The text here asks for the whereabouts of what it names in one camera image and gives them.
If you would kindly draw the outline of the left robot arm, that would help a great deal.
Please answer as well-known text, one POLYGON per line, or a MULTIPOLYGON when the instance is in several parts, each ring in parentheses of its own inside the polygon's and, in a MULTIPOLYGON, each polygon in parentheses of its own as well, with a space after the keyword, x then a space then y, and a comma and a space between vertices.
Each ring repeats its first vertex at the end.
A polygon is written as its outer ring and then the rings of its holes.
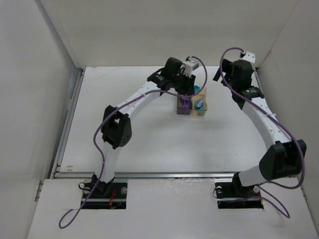
POLYGON ((151 101, 170 89, 177 95, 194 95, 193 71, 199 62, 188 57, 184 62, 170 57, 165 66, 148 76, 147 81, 127 100, 113 107, 107 106, 103 121, 97 131, 101 132, 103 147, 97 147, 102 156, 102 168, 92 176, 93 189, 102 195, 111 191, 119 152, 132 137, 133 118, 151 101))

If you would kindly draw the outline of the purple printed lego brick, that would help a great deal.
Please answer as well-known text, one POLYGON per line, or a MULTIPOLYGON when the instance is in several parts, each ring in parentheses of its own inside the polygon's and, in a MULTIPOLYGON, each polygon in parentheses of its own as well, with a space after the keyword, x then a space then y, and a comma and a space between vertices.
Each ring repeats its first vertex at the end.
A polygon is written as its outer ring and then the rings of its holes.
POLYGON ((191 99, 190 98, 182 98, 180 100, 180 109, 190 110, 191 109, 191 99))

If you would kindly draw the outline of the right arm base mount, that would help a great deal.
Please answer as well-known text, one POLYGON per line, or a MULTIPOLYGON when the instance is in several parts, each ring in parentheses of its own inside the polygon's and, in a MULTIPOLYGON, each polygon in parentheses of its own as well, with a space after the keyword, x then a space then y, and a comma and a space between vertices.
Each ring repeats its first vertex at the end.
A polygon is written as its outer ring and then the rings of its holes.
POLYGON ((235 187, 232 182, 215 182, 213 196, 218 209, 263 209, 258 185, 235 187))

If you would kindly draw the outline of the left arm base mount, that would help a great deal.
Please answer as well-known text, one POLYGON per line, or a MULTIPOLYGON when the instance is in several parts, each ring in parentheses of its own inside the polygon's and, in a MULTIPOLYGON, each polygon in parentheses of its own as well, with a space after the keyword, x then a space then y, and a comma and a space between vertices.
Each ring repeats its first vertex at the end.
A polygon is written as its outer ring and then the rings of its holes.
POLYGON ((124 210, 127 205, 127 193, 127 182, 113 182, 106 195, 96 188, 82 209, 124 210))

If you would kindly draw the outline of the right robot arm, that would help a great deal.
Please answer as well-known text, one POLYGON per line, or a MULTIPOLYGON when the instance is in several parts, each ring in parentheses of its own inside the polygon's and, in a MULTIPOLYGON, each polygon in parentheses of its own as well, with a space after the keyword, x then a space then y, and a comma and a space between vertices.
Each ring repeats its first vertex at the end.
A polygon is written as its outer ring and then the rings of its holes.
POLYGON ((305 174, 306 143, 293 138, 277 121, 262 91, 252 85, 253 72, 246 60, 222 59, 213 78, 214 81, 221 78, 222 84, 231 90, 232 99, 254 124, 266 146, 266 153, 256 166, 235 173, 227 184, 225 189, 232 197, 240 197, 262 183, 305 174))

